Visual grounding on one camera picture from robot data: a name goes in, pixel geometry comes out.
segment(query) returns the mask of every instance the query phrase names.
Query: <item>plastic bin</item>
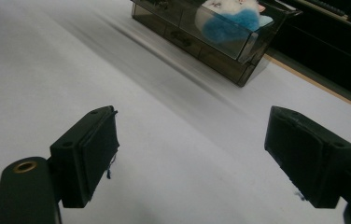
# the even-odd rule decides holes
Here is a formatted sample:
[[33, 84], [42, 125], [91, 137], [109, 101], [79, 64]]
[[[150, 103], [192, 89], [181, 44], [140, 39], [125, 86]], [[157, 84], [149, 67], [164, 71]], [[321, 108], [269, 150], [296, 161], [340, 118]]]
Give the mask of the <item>plastic bin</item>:
[[[259, 4], [266, 7], [260, 15], [270, 17], [273, 21], [256, 31], [250, 31], [202, 7], [201, 4], [204, 1], [132, 1], [132, 16], [136, 21], [212, 67], [240, 87], [247, 83], [283, 22], [302, 13], [296, 8], [289, 8], [277, 1], [260, 0]], [[214, 20], [216, 25], [226, 31], [226, 34], [206, 35], [202, 29], [198, 28], [198, 17]]]

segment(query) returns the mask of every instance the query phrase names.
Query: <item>blue object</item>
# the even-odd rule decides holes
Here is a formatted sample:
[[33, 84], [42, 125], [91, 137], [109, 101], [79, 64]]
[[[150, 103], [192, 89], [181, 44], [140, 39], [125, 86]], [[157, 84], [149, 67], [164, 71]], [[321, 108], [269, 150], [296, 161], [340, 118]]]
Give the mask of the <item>blue object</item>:
[[244, 9], [237, 14], [216, 14], [202, 29], [204, 37], [214, 43], [248, 38], [260, 28], [257, 11]]

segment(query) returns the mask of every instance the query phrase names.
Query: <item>screw hole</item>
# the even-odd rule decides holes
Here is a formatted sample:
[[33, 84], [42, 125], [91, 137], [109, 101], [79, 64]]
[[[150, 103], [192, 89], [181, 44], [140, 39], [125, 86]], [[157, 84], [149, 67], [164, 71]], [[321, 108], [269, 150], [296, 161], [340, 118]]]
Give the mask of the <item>screw hole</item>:
[[13, 168], [13, 172], [15, 172], [16, 174], [26, 173], [26, 172], [29, 172], [29, 171], [35, 169], [36, 166], [37, 166], [36, 161], [22, 162], [22, 163], [18, 164], [17, 166], [15, 166], [15, 168]]

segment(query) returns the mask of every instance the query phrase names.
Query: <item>white table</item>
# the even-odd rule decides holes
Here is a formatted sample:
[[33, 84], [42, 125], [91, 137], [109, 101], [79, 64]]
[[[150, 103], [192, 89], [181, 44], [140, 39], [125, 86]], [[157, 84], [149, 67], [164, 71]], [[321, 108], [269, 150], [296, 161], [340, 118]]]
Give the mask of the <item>white table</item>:
[[89, 111], [118, 111], [119, 154], [63, 223], [343, 223], [264, 150], [272, 105], [351, 142], [351, 105], [261, 62], [242, 89], [131, 18], [127, 0], [0, 0], [0, 174], [48, 158]]

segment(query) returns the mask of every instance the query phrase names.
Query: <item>white surface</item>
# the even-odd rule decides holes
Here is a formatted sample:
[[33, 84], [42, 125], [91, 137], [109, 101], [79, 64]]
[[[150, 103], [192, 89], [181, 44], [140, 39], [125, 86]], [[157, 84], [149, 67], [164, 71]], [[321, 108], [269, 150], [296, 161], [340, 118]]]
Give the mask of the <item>white surface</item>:
[[86, 208], [62, 209], [63, 223], [343, 223], [344, 201], [302, 202], [263, 142], [272, 105], [351, 142], [351, 105], [271, 63], [237, 88], [131, 10], [127, 0], [0, 0], [0, 174], [48, 158], [86, 113], [113, 105], [113, 178]]

